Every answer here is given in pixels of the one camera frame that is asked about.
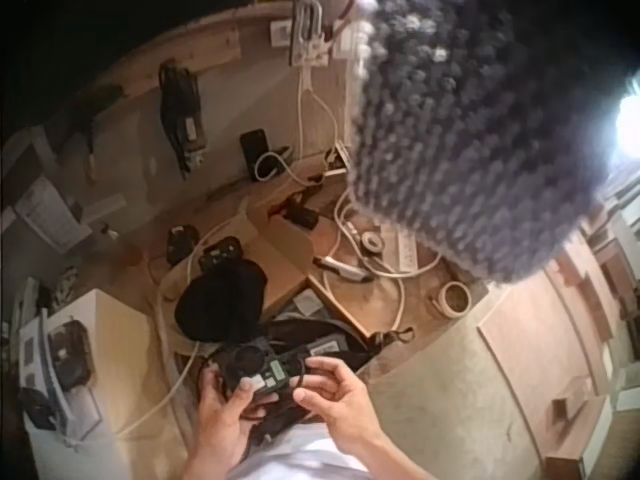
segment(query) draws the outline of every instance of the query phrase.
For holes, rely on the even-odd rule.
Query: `person's right hand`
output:
[[[358,457],[372,443],[385,440],[367,387],[342,360],[309,357],[305,364],[312,371],[293,399],[322,417],[342,453]],[[291,379],[291,385],[298,379]]]

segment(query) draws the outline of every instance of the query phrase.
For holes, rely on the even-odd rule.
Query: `roll of tape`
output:
[[[449,318],[460,318],[471,310],[471,292],[464,283],[449,282],[438,294],[438,306]]]
[[[370,255],[380,255],[384,250],[384,242],[379,233],[364,232],[360,239],[362,248]]]

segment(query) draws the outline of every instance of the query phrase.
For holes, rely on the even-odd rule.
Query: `camera lens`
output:
[[[260,373],[264,366],[264,353],[256,346],[245,346],[238,349],[234,360],[242,375],[253,376]]]

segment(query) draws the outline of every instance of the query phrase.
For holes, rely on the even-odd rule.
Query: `white cable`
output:
[[[340,240],[341,240],[342,234],[344,234],[344,236],[347,238],[347,240],[351,244],[354,252],[358,256],[360,261],[365,265],[365,267],[371,273],[373,273],[374,275],[376,275],[378,277],[390,278],[390,279],[394,279],[394,280],[396,280],[398,282],[398,294],[399,294],[398,310],[397,310],[397,313],[396,313],[395,320],[393,322],[393,326],[391,327],[392,331],[393,330],[397,330],[398,327],[400,326],[400,322],[402,321],[402,315],[404,314],[404,308],[405,308],[405,303],[406,303],[406,292],[405,292],[404,283],[403,283],[402,280],[406,279],[406,278],[418,277],[418,276],[424,274],[425,272],[431,270],[438,263],[438,261],[441,258],[441,255],[438,254],[436,256],[435,260],[433,260],[431,263],[429,263],[428,265],[425,265],[425,266],[423,266],[423,267],[421,267],[418,270],[415,270],[413,272],[407,272],[407,273],[395,272],[390,265],[386,264],[384,261],[382,261],[379,258],[374,258],[374,261],[379,263],[383,268],[387,269],[388,272],[383,272],[381,270],[378,270],[378,269],[374,268],[369,263],[369,259],[366,258],[364,256],[364,254],[361,252],[360,246],[357,244],[357,242],[354,240],[354,238],[350,234],[349,230],[344,225],[345,216],[346,216],[347,212],[353,208],[353,205],[347,204],[342,209],[342,211],[340,211],[340,208],[341,208],[342,204],[344,203],[344,201],[346,200],[347,195],[348,195],[348,191],[345,190],[345,192],[338,199],[338,202],[336,203],[336,206],[335,206],[335,208],[333,210],[333,216],[334,216],[334,220],[336,222],[336,225],[338,226],[338,232],[336,234],[336,241],[334,242],[333,246],[329,250],[329,253],[327,254],[327,256],[328,257],[332,257],[336,253],[336,251],[338,250],[338,247],[340,246]],[[337,301],[337,299],[335,298],[335,296],[333,295],[333,292],[331,291],[331,287],[329,285],[329,277],[328,277],[328,274],[327,274],[326,271],[322,272],[322,280],[323,280],[325,289],[327,290],[327,292],[331,296],[332,300],[334,302],[336,302],[336,303],[339,303]]]
[[[260,157],[258,158],[258,161],[256,162],[255,166],[253,167],[253,173],[255,174],[256,178],[259,181],[267,182],[267,181],[271,180],[277,173],[277,170],[275,168],[273,170],[271,170],[271,172],[269,172],[269,174],[267,176],[265,176],[265,177],[261,177],[260,174],[258,173],[258,168],[260,168],[260,164],[262,163],[262,161],[265,158],[269,158],[269,157],[273,157],[276,160],[278,160],[282,164],[282,166],[284,167],[286,172],[289,174],[289,176],[291,176],[291,178],[293,180],[298,182],[303,187],[312,187],[314,185],[318,185],[318,182],[308,182],[308,181],[302,180],[300,177],[298,177],[295,174],[295,172],[293,170],[291,170],[289,165],[287,165],[287,162],[286,162],[286,160],[284,158],[282,158],[282,155],[280,155],[280,154],[278,154],[276,152],[265,152],[262,155],[260,155]]]
[[[311,98],[318,102],[318,105],[320,105],[322,109],[327,112],[327,115],[329,115],[329,118],[331,119],[331,123],[333,125],[333,145],[335,145],[336,143],[338,143],[338,120],[336,119],[329,106],[318,96],[316,92],[313,91],[313,89],[310,89],[309,93],[311,94]]]
[[[353,208],[352,205],[347,205],[343,211],[346,212],[349,209]],[[442,257],[441,254],[436,255],[436,258],[429,264],[419,268],[418,270],[414,270],[413,272],[395,272],[393,271],[392,268],[389,268],[389,272],[383,272],[381,270],[377,270],[375,268],[373,268],[371,266],[371,264],[369,263],[369,259],[362,253],[360,246],[358,245],[358,243],[355,241],[355,239],[353,238],[353,236],[349,233],[349,230],[347,229],[347,227],[344,225],[344,218],[338,218],[335,217],[336,223],[338,224],[338,228],[340,230],[342,230],[342,233],[344,233],[345,237],[347,237],[347,240],[349,240],[349,243],[351,243],[351,246],[353,247],[353,250],[356,252],[356,255],[358,256],[358,258],[360,259],[360,261],[367,267],[367,269],[373,273],[374,275],[377,275],[379,277],[383,277],[383,278],[395,278],[395,279],[404,279],[404,278],[415,278],[415,277],[419,277],[420,275],[428,272],[429,270],[431,270],[433,267],[436,266],[436,264],[440,261],[440,258]]]
[[[311,96],[318,102],[318,104],[329,114],[329,117],[331,118],[332,124],[333,124],[333,138],[334,138],[334,142],[333,145],[336,144],[337,139],[338,139],[338,122],[335,118],[335,116],[333,115],[333,113],[331,112],[331,109],[327,106],[327,104],[322,101],[322,99],[320,97],[318,97],[318,95],[313,91],[313,90],[309,90],[309,92],[311,93]],[[300,80],[299,80],[299,84],[298,84],[298,134],[299,134],[299,149],[300,149],[300,153],[299,153],[299,157],[302,158],[304,155],[304,135],[303,135],[303,126],[302,126],[302,71],[300,73]],[[295,180],[296,182],[300,183],[303,186],[312,186],[312,185],[317,185],[317,183],[315,182],[306,182],[302,179],[300,179],[294,172],[293,170],[291,170],[289,168],[289,165],[287,165],[286,161],[284,160],[284,158],[282,158],[281,155],[275,153],[275,152],[267,152],[265,154],[263,154],[262,156],[260,156],[260,158],[258,159],[258,161],[256,162],[255,165],[255,174],[256,174],[256,178],[260,181],[267,181],[270,180],[271,178],[273,178],[275,172],[271,172],[269,175],[267,175],[267,177],[263,177],[261,178],[258,175],[258,167],[260,165],[260,163],[267,157],[272,156],[274,158],[276,158],[285,168],[285,170],[287,171],[287,173],[289,173],[289,175],[291,176],[291,178],[293,180]],[[286,185],[288,184],[285,183],[283,184],[281,187],[279,187],[276,191],[272,192],[271,195],[269,195],[268,197],[266,197],[265,199],[261,200],[260,202],[258,202],[256,205],[262,205],[263,203],[265,203],[266,201],[268,201],[270,198],[272,198],[274,196],[275,193],[279,192],[281,189],[283,189]],[[220,229],[226,227],[229,223],[231,223],[232,220],[234,220],[235,218],[237,218],[238,215],[225,220],[222,223],[219,223],[218,225],[215,225],[213,228],[211,228],[211,230],[209,230],[206,235],[204,235],[200,241],[198,242],[198,244],[194,247],[193,251],[191,252],[191,254],[189,255],[188,259],[187,259],[187,284],[189,284],[191,282],[191,268],[193,265],[193,258],[196,254],[196,252],[198,251],[198,249],[204,244],[204,242],[209,239],[209,237],[211,237],[214,233],[216,233],[217,231],[219,231]],[[402,302],[402,309],[399,311],[399,315],[398,315],[398,319],[396,320],[396,323],[399,323],[399,318],[402,317],[402,310],[404,309],[404,287],[401,286],[401,302]],[[160,302],[162,302],[162,297],[160,296],[160,291],[158,290],[158,301],[157,301],[157,305],[156,305],[156,317],[158,320],[158,323],[160,324],[160,322],[164,323],[164,316],[162,313],[162,307]],[[135,422],[133,422],[132,424],[128,425],[127,427],[123,428],[122,430],[119,430],[118,432],[116,432],[113,436],[107,436],[107,437],[100,437],[100,438],[93,438],[93,439],[89,439],[89,440],[76,440],[76,439],[72,439],[70,437],[65,437],[64,435],[61,434],[61,436],[67,440],[68,442],[70,442],[73,445],[82,445],[82,444],[90,444],[90,443],[101,443],[101,442],[108,442],[108,441],[115,441],[115,440],[128,440],[126,438],[123,438],[125,435],[131,433],[133,430],[135,430],[136,428],[138,428],[140,425],[142,425],[145,421],[147,421],[149,418],[151,418],[153,415],[155,415],[158,411],[160,411],[165,405],[167,405],[169,403],[169,401],[171,400],[171,398],[173,398],[173,396],[176,394],[176,392],[178,391],[178,389],[180,388],[180,386],[182,385],[182,383],[184,382],[185,378],[187,377],[187,374],[189,373],[189,370],[191,369],[191,366],[193,365],[193,362],[198,354],[198,350],[200,348],[200,342],[196,342],[193,348],[193,352],[191,353],[191,356],[189,357],[189,361],[187,362],[187,365],[184,367],[184,369],[182,370],[182,373],[180,374],[180,377],[178,377],[178,380],[176,380],[176,382],[174,383],[174,385],[171,387],[171,390],[169,390],[169,392],[165,395],[165,397],[156,405],[154,406],[151,410],[149,410],[147,413],[145,413],[142,417],[140,417],[138,420],[136,420]]]

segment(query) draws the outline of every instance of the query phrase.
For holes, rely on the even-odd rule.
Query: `bright light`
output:
[[[622,99],[616,127],[620,150],[631,158],[640,158],[640,96]]]

